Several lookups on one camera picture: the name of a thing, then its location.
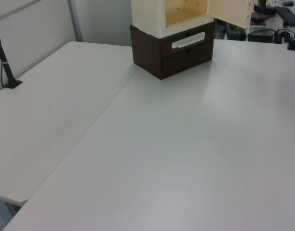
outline computer mouse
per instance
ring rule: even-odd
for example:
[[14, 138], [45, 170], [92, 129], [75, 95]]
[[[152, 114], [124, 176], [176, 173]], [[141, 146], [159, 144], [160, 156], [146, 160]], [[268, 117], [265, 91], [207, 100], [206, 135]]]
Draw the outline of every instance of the computer mouse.
[[292, 1], [287, 1], [282, 4], [283, 6], [293, 6], [294, 3]]

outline keyboard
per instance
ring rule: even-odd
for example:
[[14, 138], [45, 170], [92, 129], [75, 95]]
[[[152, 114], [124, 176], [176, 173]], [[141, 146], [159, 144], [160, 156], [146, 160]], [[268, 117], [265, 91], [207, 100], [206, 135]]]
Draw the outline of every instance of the keyboard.
[[287, 7], [275, 6], [277, 14], [289, 23], [289, 26], [295, 26], [295, 14]]

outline drawer handle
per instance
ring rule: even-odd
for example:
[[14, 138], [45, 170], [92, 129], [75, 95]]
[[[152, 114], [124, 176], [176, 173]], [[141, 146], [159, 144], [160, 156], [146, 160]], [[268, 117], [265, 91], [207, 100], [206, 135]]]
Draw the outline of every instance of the drawer handle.
[[193, 44], [195, 42], [202, 41], [202, 40], [204, 40], [204, 38], [205, 38], [205, 32], [201, 32], [196, 35], [176, 41], [176, 42], [172, 43], [171, 47], [173, 49], [185, 47], [185, 46], [188, 46], [188, 45]]

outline tabletop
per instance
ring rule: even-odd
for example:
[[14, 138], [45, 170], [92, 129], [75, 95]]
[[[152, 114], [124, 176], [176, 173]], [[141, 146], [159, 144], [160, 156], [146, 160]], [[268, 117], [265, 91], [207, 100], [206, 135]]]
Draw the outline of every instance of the tabletop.
[[23, 205], [137, 69], [128, 47], [70, 42], [1, 90], [0, 199]]
[[162, 81], [139, 68], [14, 230], [295, 231], [295, 51], [215, 40]]

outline cubicle wall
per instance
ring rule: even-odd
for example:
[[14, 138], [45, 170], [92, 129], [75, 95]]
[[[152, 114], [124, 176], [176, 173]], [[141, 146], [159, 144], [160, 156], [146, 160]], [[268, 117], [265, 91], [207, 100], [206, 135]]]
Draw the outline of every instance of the cubicle wall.
[[15, 78], [66, 43], [76, 40], [68, 0], [28, 3], [31, 3], [28, 7], [17, 12], [11, 9], [6, 17], [0, 17], [2, 46]]
[[130, 0], [70, 0], [84, 42], [131, 46]]

